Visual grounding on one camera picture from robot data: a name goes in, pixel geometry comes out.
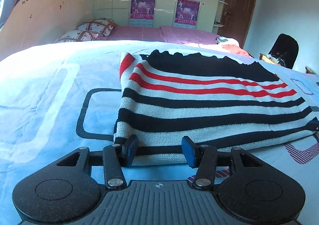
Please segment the lower left magenta poster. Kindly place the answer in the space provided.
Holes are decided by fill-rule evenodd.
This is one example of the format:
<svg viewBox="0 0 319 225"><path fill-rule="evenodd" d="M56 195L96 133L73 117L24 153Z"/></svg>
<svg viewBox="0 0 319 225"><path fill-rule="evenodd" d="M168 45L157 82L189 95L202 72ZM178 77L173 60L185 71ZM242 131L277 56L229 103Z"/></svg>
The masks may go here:
<svg viewBox="0 0 319 225"><path fill-rule="evenodd" d="M129 26L153 27L156 0L131 0Z"/></svg>

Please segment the striped knit sweater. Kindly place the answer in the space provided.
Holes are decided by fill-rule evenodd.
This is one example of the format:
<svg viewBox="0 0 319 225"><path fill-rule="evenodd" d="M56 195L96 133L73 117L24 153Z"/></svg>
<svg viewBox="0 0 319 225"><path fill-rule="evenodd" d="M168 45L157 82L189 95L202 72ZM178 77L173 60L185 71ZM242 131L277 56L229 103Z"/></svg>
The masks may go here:
<svg viewBox="0 0 319 225"><path fill-rule="evenodd" d="M154 50L124 53L114 141L138 138L134 165L185 163L184 136L228 152L311 136L318 120L293 87L260 63Z"/></svg>

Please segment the corner wall shelves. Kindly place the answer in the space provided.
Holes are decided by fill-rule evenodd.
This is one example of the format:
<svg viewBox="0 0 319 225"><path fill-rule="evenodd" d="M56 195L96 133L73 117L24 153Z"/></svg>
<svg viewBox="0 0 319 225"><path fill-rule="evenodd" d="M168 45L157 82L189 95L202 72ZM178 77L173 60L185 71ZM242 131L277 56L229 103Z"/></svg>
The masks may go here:
<svg viewBox="0 0 319 225"><path fill-rule="evenodd" d="M223 25L221 24L221 18L224 9L228 6L227 2L225 0L219 0L216 14L215 14L215 21L213 26L213 33L217 33L219 28L222 28Z"/></svg>

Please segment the pink checked bedsheet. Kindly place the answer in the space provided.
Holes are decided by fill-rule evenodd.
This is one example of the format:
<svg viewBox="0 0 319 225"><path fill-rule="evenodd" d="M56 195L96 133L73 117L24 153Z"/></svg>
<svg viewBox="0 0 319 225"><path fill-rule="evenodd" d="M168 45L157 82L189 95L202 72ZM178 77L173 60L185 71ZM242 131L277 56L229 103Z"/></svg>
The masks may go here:
<svg viewBox="0 0 319 225"><path fill-rule="evenodd" d="M216 44L218 37L219 35L206 31L172 26L160 26L159 28L120 26L105 39L210 45Z"/></svg>

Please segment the brown wooden door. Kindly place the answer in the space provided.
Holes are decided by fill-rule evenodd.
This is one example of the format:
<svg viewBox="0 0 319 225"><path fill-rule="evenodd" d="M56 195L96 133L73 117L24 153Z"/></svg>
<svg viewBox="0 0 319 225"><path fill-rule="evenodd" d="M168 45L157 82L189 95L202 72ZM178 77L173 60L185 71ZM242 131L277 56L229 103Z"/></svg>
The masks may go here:
<svg viewBox="0 0 319 225"><path fill-rule="evenodd" d="M243 48L254 13L256 0L224 1L226 4L223 7L220 21L222 26L217 33L220 36L237 40L239 46Z"/></svg>

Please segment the pile of colourful clothes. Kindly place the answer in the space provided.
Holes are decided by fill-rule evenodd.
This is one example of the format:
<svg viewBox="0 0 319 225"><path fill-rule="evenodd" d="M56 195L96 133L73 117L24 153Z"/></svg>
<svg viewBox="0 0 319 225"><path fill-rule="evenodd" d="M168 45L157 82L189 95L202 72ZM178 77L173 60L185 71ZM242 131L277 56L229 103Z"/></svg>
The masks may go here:
<svg viewBox="0 0 319 225"><path fill-rule="evenodd" d="M239 46L239 42L235 39L220 36L216 38L216 44L232 54L251 57L248 52L246 52Z"/></svg>

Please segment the light blue patterned quilt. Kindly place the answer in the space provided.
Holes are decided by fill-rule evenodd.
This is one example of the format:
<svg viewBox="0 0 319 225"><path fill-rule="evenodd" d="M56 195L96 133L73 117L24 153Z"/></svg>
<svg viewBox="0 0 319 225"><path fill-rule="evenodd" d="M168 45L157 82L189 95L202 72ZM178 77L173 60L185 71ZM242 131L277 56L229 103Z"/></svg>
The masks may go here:
<svg viewBox="0 0 319 225"><path fill-rule="evenodd" d="M83 139L76 124L87 93L95 88L120 89L122 53L201 53L240 63L256 61L277 74L318 107L318 76L280 68L251 57L183 45L141 41L92 41L32 47L1 61L1 224L19 224L12 191L23 178L79 147L101 150L110 141ZM84 130L112 134L121 92L98 91L89 100ZM306 193L300 224L318 224L318 135L252 150L251 153L298 181ZM130 179L187 179L188 165L125 168Z"/></svg>

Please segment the far patterned pillow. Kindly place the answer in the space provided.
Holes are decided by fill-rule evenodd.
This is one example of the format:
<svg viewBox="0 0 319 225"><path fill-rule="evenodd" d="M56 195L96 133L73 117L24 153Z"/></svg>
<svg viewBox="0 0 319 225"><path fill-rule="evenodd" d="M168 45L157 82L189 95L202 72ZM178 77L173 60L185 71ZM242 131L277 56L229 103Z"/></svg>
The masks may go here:
<svg viewBox="0 0 319 225"><path fill-rule="evenodd" d="M79 25L76 30L93 31L100 33L105 37L109 36L113 30L118 28L119 25L108 18L98 18L91 21L86 21Z"/></svg>

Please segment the patterned pillow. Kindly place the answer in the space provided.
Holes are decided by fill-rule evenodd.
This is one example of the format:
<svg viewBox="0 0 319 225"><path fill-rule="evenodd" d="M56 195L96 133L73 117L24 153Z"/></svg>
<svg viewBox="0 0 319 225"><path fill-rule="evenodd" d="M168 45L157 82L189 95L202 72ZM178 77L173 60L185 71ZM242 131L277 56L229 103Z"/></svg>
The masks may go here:
<svg viewBox="0 0 319 225"><path fill-rule="evenodd" d="M119 25L108 18L98 18L91 21L86 21L79 25L76 30L93 31L100 33L105 37L109 36L113 30L118 28Z"/></svg>
<svg viewBox="0 0 319 225"><path fill-rule="evenodd" d="M61 35L55 42L65 43L65 42L94 41L98 37L99 37L99 33L96 33L94 31L72 30Z"/></svg>

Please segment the black draped chair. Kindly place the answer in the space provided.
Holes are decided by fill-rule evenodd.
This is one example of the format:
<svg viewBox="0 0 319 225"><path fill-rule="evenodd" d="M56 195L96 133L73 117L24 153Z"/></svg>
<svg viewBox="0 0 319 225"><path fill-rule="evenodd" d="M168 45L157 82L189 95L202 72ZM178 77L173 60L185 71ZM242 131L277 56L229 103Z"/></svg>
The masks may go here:
<svg viewBox="0 0 319 225"><path fill-rule="evenodd" d="M292 69L299 51L298 42L291 36L279 34L269 54L279 60L279 64Z"/></svg>

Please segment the lower right magenta poster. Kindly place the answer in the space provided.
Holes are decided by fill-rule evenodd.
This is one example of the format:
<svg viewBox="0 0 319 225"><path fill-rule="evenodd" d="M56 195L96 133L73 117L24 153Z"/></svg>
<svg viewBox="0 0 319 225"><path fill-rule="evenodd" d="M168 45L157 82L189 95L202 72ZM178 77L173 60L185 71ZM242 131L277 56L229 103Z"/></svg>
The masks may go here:
<svg viewBox="0 0 319 225"><path fill-rule="evenodd" d="M177 0L174 27L195 29L200 2L193 0Z"/></svg>

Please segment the beige rounded headboard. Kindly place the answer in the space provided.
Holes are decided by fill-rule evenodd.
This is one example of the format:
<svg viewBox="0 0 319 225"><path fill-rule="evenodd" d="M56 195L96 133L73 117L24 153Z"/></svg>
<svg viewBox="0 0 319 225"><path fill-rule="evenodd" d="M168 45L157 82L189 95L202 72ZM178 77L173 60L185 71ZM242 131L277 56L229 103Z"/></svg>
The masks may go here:
<svg viewBox="0 0 319 225"><path fill-rule="evenodd" d="M87 0L20 0L1 27L1 60L30 47L54 43L90 18Z"/></svg>

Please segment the wooden side furniture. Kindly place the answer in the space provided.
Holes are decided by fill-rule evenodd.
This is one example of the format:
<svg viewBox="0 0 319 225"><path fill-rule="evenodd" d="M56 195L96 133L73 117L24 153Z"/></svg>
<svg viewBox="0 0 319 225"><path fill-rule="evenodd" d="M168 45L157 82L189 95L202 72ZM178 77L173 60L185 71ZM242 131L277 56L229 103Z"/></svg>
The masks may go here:
<svg viewBox="0 0 319 225"><path fill-rule="evenodd" d="M267 62L267 63L270 63L270 64L275 64L275 65L280 65L280 62L278 59L272 57L270 54L260 54L260 57L259 59L261 61L264 61L264 62Z"/></svg>

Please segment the near patterned pillow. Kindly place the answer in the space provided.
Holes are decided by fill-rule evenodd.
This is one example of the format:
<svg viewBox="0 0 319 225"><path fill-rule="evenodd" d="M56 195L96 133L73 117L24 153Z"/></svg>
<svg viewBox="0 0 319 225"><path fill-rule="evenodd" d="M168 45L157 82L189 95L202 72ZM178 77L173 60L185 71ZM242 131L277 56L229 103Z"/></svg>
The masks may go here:
<svg viewBox="0 0 319 225"><path fill-rule="evenodd" d="M61 35L55 42L65 43L65 42L94 41L98 37L99 37L99 33L96 33L94 31L72 30Z"/></svg>

